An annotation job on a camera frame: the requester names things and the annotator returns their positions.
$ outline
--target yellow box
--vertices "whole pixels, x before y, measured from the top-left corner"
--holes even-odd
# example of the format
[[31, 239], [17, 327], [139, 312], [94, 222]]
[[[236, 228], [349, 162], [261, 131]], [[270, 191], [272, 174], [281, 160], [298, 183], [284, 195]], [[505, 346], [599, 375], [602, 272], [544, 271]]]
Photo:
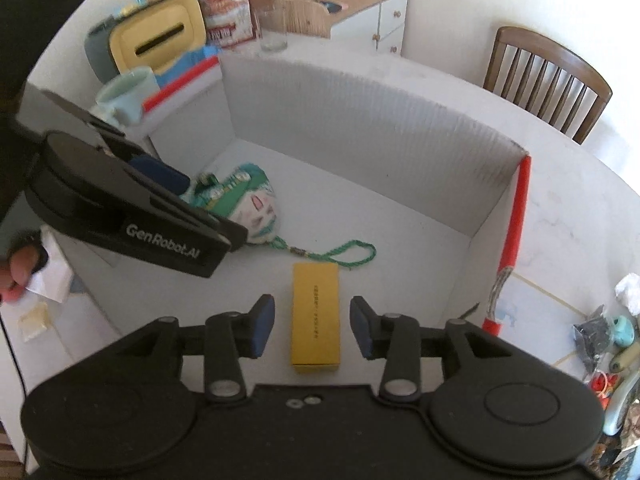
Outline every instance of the yellow box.
[[340, 365], [338, 265], [294, 264], [291, 364], [297, 372]]

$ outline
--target glass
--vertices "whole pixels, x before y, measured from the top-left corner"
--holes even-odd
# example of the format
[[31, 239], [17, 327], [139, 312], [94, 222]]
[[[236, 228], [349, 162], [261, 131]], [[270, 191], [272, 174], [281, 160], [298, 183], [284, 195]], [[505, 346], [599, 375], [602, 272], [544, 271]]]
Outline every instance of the glass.
[[287, 47], [287, 20], [284, 6], [255, 11], [260, 47], [265, 52], [280, 52]]

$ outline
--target white tissue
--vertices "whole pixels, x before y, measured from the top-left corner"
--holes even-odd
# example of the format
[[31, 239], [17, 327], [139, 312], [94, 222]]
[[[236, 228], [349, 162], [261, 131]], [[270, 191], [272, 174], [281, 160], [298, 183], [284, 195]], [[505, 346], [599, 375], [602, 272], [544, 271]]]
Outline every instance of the white tissue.
[[27, 290], [58, 303], [64, 303], [69, 295], [74, 272], [66, 261], [65, 255], [53, 237], [49, 226], [43, 225], [40, 231], [42, 246], [49, 255], [49, 261], [40, 272], [36, 272], [31, 277]]
[[632, 316], [640, 315], [640, 276], [630, 273], [616, 285], [616, 299]]

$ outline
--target cabinet drawer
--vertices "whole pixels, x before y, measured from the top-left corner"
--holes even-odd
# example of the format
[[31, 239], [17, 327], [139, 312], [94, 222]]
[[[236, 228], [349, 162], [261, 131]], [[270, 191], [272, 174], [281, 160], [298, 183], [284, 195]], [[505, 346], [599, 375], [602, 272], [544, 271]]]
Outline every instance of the cabinet drawer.
[[407, 0], [387, 0], [380, 6], [380, 37], [384, 38], [404, 24]]
[[380, 5], [354, 14], [331, 28], [331, 40], [345, 41], [354, 48], [375, 50], [380, 19]]
[[404, 38], [404, 25], [394, 30], [386, 38], [378, 42], [378, 52], [382, 54], [394, 54], [400, 56], [402, 51], [402, 39]]

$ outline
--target screw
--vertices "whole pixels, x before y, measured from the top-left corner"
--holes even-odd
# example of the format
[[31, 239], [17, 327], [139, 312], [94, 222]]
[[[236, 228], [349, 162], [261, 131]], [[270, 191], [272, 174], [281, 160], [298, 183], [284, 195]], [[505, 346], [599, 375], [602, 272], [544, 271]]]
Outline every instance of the screw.
[[209, 385], [209, 391], [216, 397], [235, 397], [240, 393], [240, 384], [228, 379], [213, 381]]
[[408, 379], [393, 379], [385, 383], [385, 390], [396, 397], [407, 397], [418, 391], [418, 386]]
[[299, 410], [300, 408], [305, 407], [305, 403], [300, 399], [289, 399], [286, 402], [288, 408], [293, 408], [294, 410]]
[[322, 397], [318, 397], [317, 395], [309, 395], [305, 397], [305, 404], [309, 406], [316, 406], [322, 402]]

